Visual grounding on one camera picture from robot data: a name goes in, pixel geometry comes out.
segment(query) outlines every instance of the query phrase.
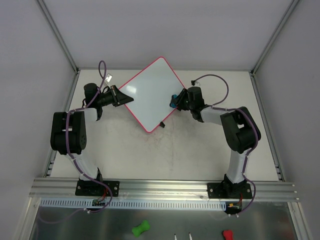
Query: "cable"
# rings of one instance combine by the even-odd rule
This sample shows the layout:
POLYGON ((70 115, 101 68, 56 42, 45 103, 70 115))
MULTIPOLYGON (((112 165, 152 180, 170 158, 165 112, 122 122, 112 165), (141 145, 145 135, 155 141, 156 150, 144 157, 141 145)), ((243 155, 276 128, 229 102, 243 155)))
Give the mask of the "cable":
POLYGON ((240 200, 236 204, 242 205, 242 200, 243 200, 243 195, 242 195, 242 193, 240 193, 240 200))
POLYGON ((101 203, 103 200, 105 200, 106 195, 107 195, 107 191, 106 191, 106 189, 105 189, 103 195, 102 195, 101 197, 99 197, 96 201, 97 201, 98 203, 101 203))
POLYGON ((221 79, 221 80, 225 83, 225 86, 226 86, 226 94, 225 94, 224 98, 223 98, 221 101, 218 101, 218 102, 212 104, 212 106, 215 106, 215 105, 218 105, 218 104, 221 104, 222 102, 224 102, 224 101, 227 99, 228 95, 229 95, 229 85, 228 85, 228 83, 227 83, 226 80, 224 80, 224 79, 223 79, 221 76, 219 76, 219 75, 206 74, 206 75, 203 75, 203 76, 198 77, 196 80, 192 80, 192 81, 191 81, 191 85, 194 86, 198 80, 200 80, 200 79, 202 79, 202 78, 205 78, 205 77, 209 77, 209 76, 211 76, 211 77, 217 77, 217 78, 221 79))
POLYGON ((253 186, 253 196, 252 196, 252 199, 251 199, 251 201, 249 202, 249 204, 248 204, 244 209, 242 209, 242 211, 240 212, 240 213, 242 213, 242 212, 246 211, 246 210, 248 209, 248 207, 251 206, 251 204, 254 202, 254 200, 255 200, 255 198, 256 198, 256 191, 257 191, 256 185, 255 185, 255 183, 254 183, 253 181, 251 181, 250 179, 248 179, 248 178, 246 177, 245 172, 246 172, 246 167, 247 167, 247 162, 248 162, 248 156, 249 156, 250 153, 252 153, 253 150, 255 150, 255 148, 256 148, 257 145, 258 145, 258 141, 259 141, 258 133, 257 133, 257 130, 256 130, 254 124, 253 124, 252 121, 250 120, 250 118, 249 118, 249 117, 247 116, 247 114, 246 114, 244 111, 242 111, 241 109, 239 109, 239 108, 222 108, 222 107, 215 107, 215 106, 213 106, 213 105, 211 106, 211 108, 212 108, 212 109, 215 109, 215 110, 223 110, 223 111, 227 111, 227 112, 228 112, 228 111, 238 111, 238 112, 240 112, 240 113, 243 115, 243 117, 245 118, 246 122, 247 122, 247 123, 250 125, 250 127, 253 129, 254 138, 255 138, 255 143, 254 143, 254 146, 245 154, 244 164, 243 164, 243 168, 242 168, 242 176, 243 176, 243 178, 244 178, 247 182, 251 183, 252 186, 253 186))
POLYGON ((242 212, 246 211, 246 210, 248 209, 248 207, 251 206, 251 204, 254 202, 254 200, 255 200, 255 198, 256 198, 256 192, 257 192, 256 185, 255 185, 255 183, 254 183, 253 181, 251 181, 250 179, 248 179, 248 178, 246 177, 245 171, 246 171, 246 167, 247 167, 247 163, 248 163, 248 156, 249 156, 250 153, 252 153, 252 151, 253 151, 253 150, 257 147, 257 145, 258 145, 258 141, 259 141, 258 133, 257 133, 257 130, 256 130, 254 124, 253 124, 252 121, 250 120, 250 118, 249 118, 249 117, 247 116, 247 114, 246 114, 244 111, 242 111, 241 109, 239 109, 239 108, 222 108, 222 107, 215 107, 215 105, 218 105, 218 104, 223 103, 223 102, 227 99, 227 97, 228 97, 228 95, 229 95, 229 85, 228 85, 227 81, 224 80, 221 76, 215 75, 215 74, 206 74, 206 75, 203 75, 203 76, 198 77, 198 78, 195 79, 195 80, 192 80, 192 81, 191 81, 191 85, 194 86, 195 83, 196 83, 198 80, 200 80, 200 79, 202 79, 202 78, 204 78, 204 77, 208 77, 208 76, 217 77, 217 78, 221 79, 221 80, 225 83, 225 86, 226 86, 226 94, 225 94, 224 98, 223 98, 221 101, 218 101, 218 102, 212 104, 212 105, 211 105, 211 108, 214 109, 214 110, 222 110, 222 111, 226 111, 226 112, 229 112, 229 111, 237 111, 237 112, 240 112, 240 113, 243 115, 243 117, 245 118, 246 122, 247 122, 247 123, 250 125, 250 127, 253 129, 253 133, 254 133, 254 138, 255 138, 254 146, 246 153, 245 158, 244 158, 243 168, 242 168, 242 176, 243 176, 243 178, 244 178, 247 182, 251 183, 252 186, 253 186, 253 196, 252 196, 252 199, 251 199, 251 201, 249 202, 249 204, 248 204, 244 209, 242 209, 242 211, 241 211, 241 213, 242 213, 242 212))
POLYGON ((76 159, 75 159, 75 156, 73 156, 73 154, 70 152, 70 146, 69 146, 69 120, 70 120, 70 115, 71 113, 74 113, 76 111, 81 111, 81 110, 84 110, 84 109, 87 109, 91 104, 92 102, 96 99, 96 97, 98 96, 99 92, 101 91, 101 88, 104 84, 104 81, 106 79, 106 75, 107 75, 107 65, 105 63, 105 61, 101 60, 99 62, 99 65, 98 65, 98 69, 99 69, 99 74, 102 78, 102 82, 101 82, 101 85, 100 87, 98 88, 97 92, 95 93, 94 97, 91 99, 91 101, 86 105, 86 106, 82 106, 81 108, 76 108, 76 109, 72 109, 70 110, 67 114, 66 114, 66 120, 65 120, 65 145, 66 145, 66 151, 68 153, 68 155, 70 156, 70 158, 73 159, 73 164, 75 166, 75 168, 78 170, 78 172, 83 175, 84 177, 86 177, 87 179, 91 180, 92 182, 96 183, 96 184, 100 184, 102 185, 103 187, 105 187, 106 190, 109 191, 110 193, 110 200, 101 208, 99 208, 98 210, 87 210, 86 208, 79 208, 77 210, 75 210, 73 213, 71 213, 69 216, 61 219, 61 220, 58 220, 58 221, 46 221, 44 220, 41 216, 40 216, 40 209, 38 211, 38 219, 45 223, 45 224, 59 224, 59 223, 62 223, 66 220, 68 220, 69 218, 71 218, 73 215, 75 215, 76 213, 80 212, 80 211, 87 211, 87 213, 99 213, 101 212, 103 209, 105 209, 108 205, 110 205, 111 201, 112 201, 112 198, 113 198, 113 195, 112 195, 112 191, 111 189, 106 185, 104 184, 103 182, 100 182, 100 181, 97 181, 96 179, 88 176, 87 174, 85 174, 79 167, 76 159), (104 73, 103 75, 101 74, 101 64, 103 64, 104 66, 104 73))
POLYGON ((84 98, 83 100, 82 100, 82 108, 86 105, 86 99, 84 98))
POLYGON ((103 90, 102 90, 102 93, 104 94, 104 93, 105 93, 105 90, 108 89, 108 88, 109 88, 109 86, 105 86, 105 87, 103 88, 103 90))

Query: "green dog bone toy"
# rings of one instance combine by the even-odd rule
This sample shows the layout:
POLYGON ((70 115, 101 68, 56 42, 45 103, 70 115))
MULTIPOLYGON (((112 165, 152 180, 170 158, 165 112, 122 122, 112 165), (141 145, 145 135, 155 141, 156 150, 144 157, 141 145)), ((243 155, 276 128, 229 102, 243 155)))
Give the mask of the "green dog bone toy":
POLYGON ((147 220, 143 220, 139 226, 135 226, 132 228, 132 233, 135 237, 139 237, 145 231, 150 229, 150 225, 147 220))

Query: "white board surface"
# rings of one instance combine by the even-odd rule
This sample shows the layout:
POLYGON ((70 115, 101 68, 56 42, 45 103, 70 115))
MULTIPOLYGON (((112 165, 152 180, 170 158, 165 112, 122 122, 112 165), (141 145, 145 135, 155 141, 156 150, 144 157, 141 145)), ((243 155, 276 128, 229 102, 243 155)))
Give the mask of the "white board surface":
POLYGON ((125 106, 143 129, 151 133, 175 110, 169 106, 171 96, 178 95, 183 88, 175 72, 161 56, 119 90, 134 99, 125 106))
MULTIPOLYGON (((110 70, 111 84, 122 86, 139 70, 110 70)), ((261 131, 258 147, 251 154, 247 176, 254 181, 277 181, 278 176, 269 148, 248 72, 175 71, 186 88, 191 80, 205 74, 222 76, 229 84, 229 97, 221 107, 246 106, 261 131)), ((73 95, 71 109, 81 106, 83 87, 101 83, 97 70, 82 70, 73 95)), ((221 100, 225 84, 218 78, 201 80, 205 103, 221 100)), ((158 180, 222 180, 227 172, 230 149, 221 126, 200 123, 188 111, 174 111, 158 127, 147 133, 125 106, 103 108, 98 122, 86 124, 86 150, 104 178, 158 180)), ((52 177, 77 178, 79 175, 64 156, 57 153, 52 177)))

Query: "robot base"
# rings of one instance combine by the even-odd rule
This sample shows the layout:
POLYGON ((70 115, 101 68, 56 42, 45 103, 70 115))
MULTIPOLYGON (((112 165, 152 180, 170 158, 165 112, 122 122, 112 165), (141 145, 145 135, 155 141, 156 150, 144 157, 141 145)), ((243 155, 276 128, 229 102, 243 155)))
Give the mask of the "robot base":
POLYGON ((252 199, 251 186, 246 180, 232 183, 227 175, 220 183, 209 182, 206 185, 209 199, 252 199))
MULTIPOLYGON (((120 182, 119 181, 107 181, 103 180, 100 171, 98 171, 97 181, 100 181, 107 185, 113 197, 118 197, 120 182)), ((79 179, 76 184, 75 195, 76 196, 86 196, 86 197, 101 197, 105 193, 105 187, 101 184, 95 183, 93 181, 84 181, 79 179)), ((106 197, 110 197, 110 192, 106 193, 106 197)))

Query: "purple cable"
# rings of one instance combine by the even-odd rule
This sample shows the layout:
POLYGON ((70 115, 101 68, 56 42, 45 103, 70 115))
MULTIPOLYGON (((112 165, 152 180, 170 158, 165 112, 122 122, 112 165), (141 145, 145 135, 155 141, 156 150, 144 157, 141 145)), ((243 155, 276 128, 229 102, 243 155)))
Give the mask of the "purple cable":
POLYGON ((243 178, 244 178, 247 182, 251 183, 252 186, 253 186, 253 196, 252 196, 252 199, 251 199, 251 201, 249 202, 249 204, 248 204, 244 209, 242 209, 241 212, 239 212, 239 213, 243 213, 244 211, 246 211, 246 210, 248 209, 248 207, 250 207, 250 205, 254 202, 255 197, 256 197, 256 190, 257 190, 256 185, 255 185, 255 183, 254 183, 253 181, 251 181, 250 179, 248 179, 248 178, 246 177, 245 171, 246 171, 247 162, 248 162, 248 155, 249 155, 250 153, 252 153, 252 151, 253 151, 253 150, 257 147, 257 145, 258 145, 258 141, 259 141, 258 133, 257 133, 257 130, 256 130, 254 124, 253 124, 252 121, 250 120, 250 118, 249 118, 249 117, 247 116, 247 114, 246 114, 244 111, 242 111, 241 109, 239 109, 239 108, 222 108, 222 107, 215 107, 215 106, 211 106, 211 108, 212 108, 212 109, 215 109, 215 110, 223 110, 223 111, 238 111, 238 112, 240 112, 240 113, 243 115, 243 117, 245 118, 246 122, 247 122, 247 123, 250 125, 250 127, 253 129, 254 138, 255 138, 255 143, 254 143, 254 146, 245 154, 244 164, 243 164, 243 168, 242 168, 242 176, 243 176, 243 178))
POLYGON ((240 113, 243 115, 243 117, 245 118, 246 122, 247 122, 247 123, 250 125, 250 127, 253 129, 253 133, 254 133, 254 138, 255 138, 254 146, 246 153, 245 158, 244 158, 243 168, 242 168, 242 176, 243 176, 243 178, 244 178, 247 182, 251 183, 252 186, 253 186, 253 196, 252 196, 252 199, 251 199, 251 201, 249 202, 249 204, 241 211, 241 213, 242 213, 242 212, 246 211, 246 210, 248 209, 248 207, 250 207, 250 205, 254 202, 255 197, 256 197, 256 191, 257 191, 256 185, 255 185, 255 183, 254 183, 253 181, 251 181, 250 179, 248 179, 248 178, 246 177, 245 171, 246 171, 246 168, 247 168, 248 156, 249 156, 250 153, 252 153, 252 151, 253 151, 253 150, 257 147, 257 145, 258 145, 258 141, 259 141, 258 133, 257 133, 257 130, 256 130, 254 124, 253 124, 252 121, 250 120, 250 118, 249 118, 249 117, 247 116, 247 114, 246 114, 244 111, 242 111, 241 109, 239 109, 239 108, 222 108, 222 107, 215 107, 215 105, 218 105, 218 104, 221 104, 222 102, 224 102, 224 101, 227 99, 228 95, 229 95, 229 85, 228 85, 227 81, 224 80, 221 76, 215 75, 215 74, 206 74, 206 75, 203 75, 203 76, 201 76, 201 77, 198 77, 196 80, 191 81, 191 83, 194 84, 196 81, 198 81, 198 80, 200 80, 200 79, 202 79, 202 78, 204 78, 204 77, 208 77, 208 76, 213 76, 213 77, 217 77, 217 78, 221 79, 221 80, 225 83, 225 86, 226 86, 226 94, 225 94, 224 98, 223 98, 221 101, 218 101, 218 102, 212 104, 212 105, 211 105, 211 108, 212 108, 212 109, 215 109, 215 110, 222 110, 222 111, 238 111, 238 112, 240 112, 240 113))
POLYGON ((203 76, 198 77, 196 80, 191 81, 191 84, 194 84, 194 83, 196 83, 198 80, 200 80, 200 79, 202 79, 202 78, 205 78, 205 77, 209 77, 209 76, 217 77, 217 78, 221 79, 221 80, 225 83, 225 86, 226 86, 226 94, 225 94, 224 98, 223 98, 221 101, 218 101, 218 102, 212 104, 212 106, 215 106, 215 105, 218 105, 218 104, 224 102, 224 101, 227 99, 228 95, 229 95, 229 85, 228 85, 228 83, 227 83, 226 80, 224 80, 224 79, 223 79, 221 76, 219 76, 219 75, 206 74, 206 75, 203 75, 203 76))
MULTIPOLYGON (((80 172, 80 174, 82 174, 83 176, 85 176, 87 179, 89 179, 89 180, 91 180, 91 181, 93 181, 93 182, 95 182, 95 183, 97 183, 97 184, 100 184, 100 185, 104 186, 104 187, 109 191, 109 193, 110 193, 110 200, 109 200, 103 207, 99 208, 98 210, 94 210, 94 211, 89 210, 89 211, 88 211, 89 213, 99 213, 99 212, 101 212, 101 211, 102 211, 103 209, 105 209, 108 205, 110 205, 110 203, 111 203, 111 201, 112 201, 112 198, 113 198, 113 195, 112 195, 111 189, 110 189, 106 184, 104 184, 103 182, 97 181, 97 180, 95 180, 94 178, 92 178, 92 177, 88 176, 87 174, 85 174, 85 173, 80 169, 79 165, 77 164, 77 161, 76 161, 75 157, 74 157, 73 154, 70 152, 70 146, 69 146, 69 120, 70 120, 70 115, 71 115, 71 113, 76 112, 76 111, 80 111, 80 110, 84 110, 84 109, 88 108, 88 107, 92 104, 92 102, 96 99, 96 97, 98 96, 99 92, 101 91, 101 88, 102 88, 102 86, 103 86, 103 84, 104 84, 104 81, 105 81, 105 79, 106 79, 106 76, 107 76, 107 65, 106 65, 106 62, 103 61, 103 60, 101 60, 101 61, 99 62, 98 68, 99 68, 99 74, 100 74, 100 76, 101 76, 101 78, 102 78, 102 82, 101 82, 101 85, 100 85, 100 87, 98 88, 97 92, 95 93, 94 97, 91 99, 91 101, 90 101, 85 107, 81 107, 81 108, 76 108, 76 109, 70 110, 70 111, 66 114, 66 120, 65 120, 65 145, 66 145, 66 151, 67 151, 68 155, 70 156, 70 158, 73 159, 74 166, 75 166, 76 169, 80 172), (101 63, 103 63, 103 65, 104 65, 104 73, 103 73, 103 75, 101 74, 101 63)), ((39 219, 41 222, 45 223, 45 224, 59 224, 59 223, 62 223, 62 222, 64 222, 64 221, 68 220, 68 219, 71 218, 74 214, 76 214, 76 213, 78 213, 78 212, 80 212, 80 211, 85 211, 85 210, 86 210, 86 208, 79 208, 79 209, 75 210, 73 213, 71 213, 69 216, 67 216, 67 217, 65 217, 65 218, 63 218, 63 219, 61 219, 61 220, 59 220, 59 221, 46 221, 46 220, 42 219, 42 217, 40 216, 40 209, 39 209, 39 211, 38 211, 38 219, 39 219)))

